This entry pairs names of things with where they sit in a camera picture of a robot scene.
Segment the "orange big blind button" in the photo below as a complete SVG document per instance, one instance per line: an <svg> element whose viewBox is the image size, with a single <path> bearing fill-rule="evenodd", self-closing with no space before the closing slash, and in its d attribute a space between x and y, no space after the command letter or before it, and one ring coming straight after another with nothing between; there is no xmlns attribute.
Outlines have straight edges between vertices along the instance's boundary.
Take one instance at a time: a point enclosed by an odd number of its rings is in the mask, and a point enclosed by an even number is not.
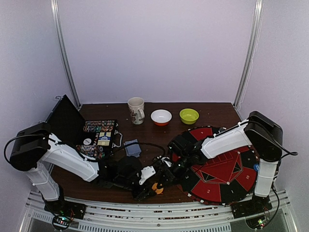
<svg viewBox="0 0 309 232"><path fill-rule="evenodd" d="M160 195L163 193L164 188L161 184L159 185L158 183L154 183L152 185L152 190L156 193L156 195Z"/></svg>

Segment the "blue small blind button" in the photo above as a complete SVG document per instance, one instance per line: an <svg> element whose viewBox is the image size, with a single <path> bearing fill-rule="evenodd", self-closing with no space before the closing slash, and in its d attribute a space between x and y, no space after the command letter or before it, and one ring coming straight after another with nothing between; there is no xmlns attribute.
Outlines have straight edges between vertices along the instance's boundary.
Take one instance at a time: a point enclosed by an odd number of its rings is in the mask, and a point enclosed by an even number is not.
<svg viewBox="0 0 309 232"><path fill-rule="evenodd" d="M253 169L258 172L259 171L259 164L256 163L254 166L253 166Z"/></svg>

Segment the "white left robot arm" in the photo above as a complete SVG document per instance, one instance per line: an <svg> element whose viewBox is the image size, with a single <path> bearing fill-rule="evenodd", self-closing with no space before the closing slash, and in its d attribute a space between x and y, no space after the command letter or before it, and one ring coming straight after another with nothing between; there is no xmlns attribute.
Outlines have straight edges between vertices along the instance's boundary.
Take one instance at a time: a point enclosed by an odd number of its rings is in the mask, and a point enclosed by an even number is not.
<svg viewBox="0 0 309 232"><path fill-rule="evenodd" d="M69 203L64 200L63 188L50 176L44 162L65 169L101 188L116 186L127 189L137 200L157 194L150 179L162 174L163 169L170 166L169 159L164 156L156 157L146 167L142 167L139 159L133 156L123 157L119 161L86 156L76 146L52 133L46 122L20 131L7 142L6 147L9 144L13 144L13 148L7 162L24 172L43 199L60 215L69 211Z"/></svg>

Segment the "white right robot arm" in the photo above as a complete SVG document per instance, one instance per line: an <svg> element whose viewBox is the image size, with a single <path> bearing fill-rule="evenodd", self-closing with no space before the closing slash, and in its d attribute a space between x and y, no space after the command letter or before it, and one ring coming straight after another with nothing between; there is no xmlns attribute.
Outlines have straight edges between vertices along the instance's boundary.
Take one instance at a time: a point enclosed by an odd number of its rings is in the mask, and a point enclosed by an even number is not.
<svg viewBox="0 0 309 232"><path fill-rule="evenodd" d="M248 210L258 213L266 205L275 172L282 156L281 126L253 111L232 128L198 139L186 131L174 138L170 149L179 156L170 171L184 179L195 165L197 181L183 186L183 191L215 203L239 201L243 190L254 188L255 197L248 201Z"/></svg>

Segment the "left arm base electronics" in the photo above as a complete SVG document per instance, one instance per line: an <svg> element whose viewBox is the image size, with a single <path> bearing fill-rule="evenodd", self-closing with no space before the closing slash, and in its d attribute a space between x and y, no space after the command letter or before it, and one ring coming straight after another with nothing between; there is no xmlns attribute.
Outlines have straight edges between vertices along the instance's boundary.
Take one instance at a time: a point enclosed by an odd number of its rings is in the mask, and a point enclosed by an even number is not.
<svg viewBox="0 0 309 232"><path fill-rule="evenodd" d="M83 219L86 205L69 201L45 201L44 210L52 213L52 226L57 231L70 227L74 219Z"/></svg>

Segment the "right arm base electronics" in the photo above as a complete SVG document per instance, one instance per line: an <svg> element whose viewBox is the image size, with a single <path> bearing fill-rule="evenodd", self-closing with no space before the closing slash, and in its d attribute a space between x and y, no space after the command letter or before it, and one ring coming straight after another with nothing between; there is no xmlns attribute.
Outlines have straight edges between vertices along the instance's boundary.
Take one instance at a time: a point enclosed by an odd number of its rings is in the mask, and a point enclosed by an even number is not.
<svg viewBox="0 0 309 232"><path fill-rule="evenodd" d="M251 199L248 201L233 203L231 210L233 217L245 218L247 226L253 230L263 229L270 219L272 204L269 198Z"/></svg>

